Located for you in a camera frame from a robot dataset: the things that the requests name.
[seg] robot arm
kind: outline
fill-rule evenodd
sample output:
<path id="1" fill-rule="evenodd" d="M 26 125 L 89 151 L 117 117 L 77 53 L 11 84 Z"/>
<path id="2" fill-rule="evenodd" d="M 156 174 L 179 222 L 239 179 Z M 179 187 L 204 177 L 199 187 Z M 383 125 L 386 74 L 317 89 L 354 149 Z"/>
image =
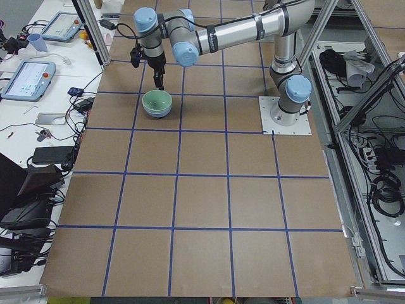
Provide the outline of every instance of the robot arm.
<path id="1" fill-rule="evenodd" d="M 156 87 L 163 89 L 166 59 L 162 39 L 170 40 L 178 63 L 190 67 L 197 63 L 200 55 L 276 35 L 270 74 L 280 91 L 282 114 L 288 117 L 281 119 L 283 115 L 277 112 L 276 120 L 284 125 L 293 124 L 295 121 L 291 120 L 295 119 L 297 113 L 299 115 L 303 102 L 308 100 L 311 92 L 309 81 L 296 75 L 295 32 L 311 17 L 315 0 L 267 0 L 265 6 L 271 5 L 272 9 L 261 13 L 208 25 L 198 31 L 192 24 L 194 19 L 189 9 L 164 14 L 157 14 L 152 8 L 138 9 L 134 21 L 143 47 L 142 58 L 155 71 Z"/>

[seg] white mounting plate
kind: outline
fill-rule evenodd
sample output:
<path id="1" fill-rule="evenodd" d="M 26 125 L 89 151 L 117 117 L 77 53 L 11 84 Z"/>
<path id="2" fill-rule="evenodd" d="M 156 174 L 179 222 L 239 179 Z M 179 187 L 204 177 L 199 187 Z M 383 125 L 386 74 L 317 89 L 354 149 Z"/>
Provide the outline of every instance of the white mounting plate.
<path id="1" fill-rule="evenodd" d="M 301 115 L 297 122 L 290 126 L 284 127 L 275 123 L 270 116 L 271 107 L 278 102 L 279 97 L 273 96 L 260 96 L 260 115 L 261 115 L 261 127 L 263 134 L 272 135 L 312 135 L 311 127 L 309 126 L 307 114 Z M 301 112 L 305 111 L 305 106 L 302 106 Z"/>

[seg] blue cup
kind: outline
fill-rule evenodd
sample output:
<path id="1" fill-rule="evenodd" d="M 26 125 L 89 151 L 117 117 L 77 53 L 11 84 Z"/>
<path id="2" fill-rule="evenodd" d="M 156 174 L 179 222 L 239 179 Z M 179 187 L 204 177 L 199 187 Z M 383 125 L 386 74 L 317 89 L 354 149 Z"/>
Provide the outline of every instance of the blue cup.
<path id="1" fill-rule="evenodd" d="M 31 34 L 28 36 L 27 40 L 38 52 L 48 52 L 44 38 L 40 34 Z"/>

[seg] blue joint cap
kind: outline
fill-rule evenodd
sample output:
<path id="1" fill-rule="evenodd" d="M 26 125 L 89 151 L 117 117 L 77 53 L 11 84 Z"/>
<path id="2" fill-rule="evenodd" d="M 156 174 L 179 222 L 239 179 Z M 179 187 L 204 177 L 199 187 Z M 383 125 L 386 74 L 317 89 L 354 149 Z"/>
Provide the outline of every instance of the blue joint cap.
<path id="1" fill-rule="evenodd" d="M 189 21 L 194 22 L 194 16 L 192 15 L 191 9 L 185 8 L 185 9 L 180 9 L 180 11 L 184 14 L 184 17 L 186 17 Z M 194 24 L 189 22 L 189 28 L 190 30 L 195 30 L 196 27 Z"/>
<path id="2" fill-rule="evenodd" d="M 158 21 L 158 14 L 152 8 L 140 8 L 134 14 L 134 22 L 138 32 L 151 30 Z"/>
<path id="3" fill-rule="evenodd" d="M 294 75 L 288 78 L 285 91 L 293 102 L 304 103 L 311 95 L 312 85 L 304 76 Z"/>
<path id="4" fill-rule="evenodd" d="M 198 50 L 192 43 L 178 42 L 171 50 L 178 64 L 185 68 L 191 67 L 198 60 Z"/>

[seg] green bowl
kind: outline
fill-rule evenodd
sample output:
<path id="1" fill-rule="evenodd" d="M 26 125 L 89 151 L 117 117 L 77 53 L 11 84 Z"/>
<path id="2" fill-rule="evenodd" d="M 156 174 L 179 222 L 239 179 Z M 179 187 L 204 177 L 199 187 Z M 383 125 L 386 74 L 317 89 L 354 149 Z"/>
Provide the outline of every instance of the green bowl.
<path id="1" fill-rule="evenodd" d="M 172 98 L 166 91 L 153 90 L 142 97 L 145 111 L 153 117 L 164 117 L 169 114 L 172 103 Z"/>

